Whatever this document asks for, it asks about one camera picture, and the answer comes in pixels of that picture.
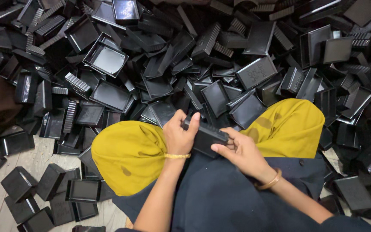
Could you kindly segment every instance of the finger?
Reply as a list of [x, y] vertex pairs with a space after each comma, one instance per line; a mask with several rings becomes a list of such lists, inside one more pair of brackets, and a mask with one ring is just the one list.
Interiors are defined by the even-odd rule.
[[235, 150], [235, 146], [234, 145], [226, 145], [226, 147], [230, 150]]
[[170, 119], [170, 121], [175, 122], [176, 125], [180, 125], [181, 122], [187, 117], [187, 115], [182, 110], [177, 110], [174, 116]]
[[198, 132], [198, 128], [200, 127], [200, 113], [195, 113], [193, 117], [191, 118], [190, 125], [188, 125], [187, 134], [190, 136], [195, 136]]
[[229, 138], [231, 138], [231, 139], [235, 139], [236, 137], [238, 137], [240, 135], [240, 132], [236, 131], [235, 129], [233, 129], [231, 127], [222, 128], [220, 130], [223, 131], [223, 132], [226, 132], [228, 134]]
[[211, 149], [220, 155], [224, 156], [224, 158], [228, 159], [233, 163], [234, 158], [235, 158], [235, 153], [228, 149], [226, 146], [221, 145], [221, 144], [213, 144], [211, 146]]

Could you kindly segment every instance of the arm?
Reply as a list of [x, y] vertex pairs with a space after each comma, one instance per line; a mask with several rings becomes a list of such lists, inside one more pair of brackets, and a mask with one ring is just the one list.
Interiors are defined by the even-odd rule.
[[[193, 115], [188, 130], [181, 127], [181, 122], [185, 118], [185, 113], [178, 110], [163, 127], [168, 154], [189, 154], [193, 147], [194, 137], [199, 128], [200, 113]], [[134, 229], [143, 232], [170, 230], [174, 192], [185, 160], [166, 158], [161, 174], [134, 223]]]
[[134, 229], [144, 232], [169, 231], [174, 190], [185, 159], [166, 159], [161, 174], [144, 203]]
[[[232, 128], [222, 130], [229, 134], [228, 145], [214, 144], [211, 146], [213, 151], [230, 160], [244, 174], [256, 178], [263, 184], [271, 182], [276, 177], [277, 172], [268, 165], [252, 138], [240, 134]], [[302, 193], [284, 178], [281, 178], [270, 190], [318, 223], [333, 216], [326, 208]]]

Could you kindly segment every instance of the floor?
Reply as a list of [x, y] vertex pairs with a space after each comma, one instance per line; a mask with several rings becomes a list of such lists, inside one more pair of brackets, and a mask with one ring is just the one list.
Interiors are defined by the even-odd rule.
[[[4, 134], [12, 133], [21, 130], [13, 127]], [[0, 169], [0, 182], [14, 169], [16, 166], [24, 167], [36, 180], [39, 180], [46, 167], [50, 163], [56, 163], [64, 170], [80, 167], [80, 160], [76, 156], [53, 155], [54, 140], [40, 138], [34, 135], [35, 149], [22, 152], [15, 155], [10, 155], [7, 162]], [[0, 232], [17, 232], [17, 224], [11, 215], [4, 198], [7, 193], [0, 183]], [[38, 195], [34, 196], [39, 208], [49, 206], [48, 201], [43, 201]], [[125, 227], [126, 215], [117, 208], [111, 200], [97, 203], [99, 215], [78, 223], [67, 223], [54, 229], [50, 232], [71, 232], [75, 225], [84, 226], [106, 226], [107, 232], [114, 232], [118, 228]]]

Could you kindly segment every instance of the wrist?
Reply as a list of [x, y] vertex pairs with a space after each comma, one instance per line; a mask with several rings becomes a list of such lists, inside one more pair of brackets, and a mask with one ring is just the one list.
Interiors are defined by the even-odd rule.
[[270, 183], [277, 176], [277, 172], [270, 166], [267, 166], [264, 170], [260, 171], [258, 174], [253, 175], [262, 184]]

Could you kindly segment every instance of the dark navy clothing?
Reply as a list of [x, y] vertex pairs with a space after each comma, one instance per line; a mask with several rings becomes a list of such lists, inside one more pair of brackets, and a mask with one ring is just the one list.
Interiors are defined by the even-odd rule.
[[[322, 159], [266, 158], [279, 167], [294, 186], [317, 199], [323, 186]], [[253, 183], [228, 160], [193, 155], [176, 192], [172, 232], [370, 232], [362, 219], [345, 216], [318, 224], [269, 191], [257, 191]], [[154, 183], [129, 197], [113, 202], [134, 223]], [[135, 231], [118, 229], [118, 232]]]

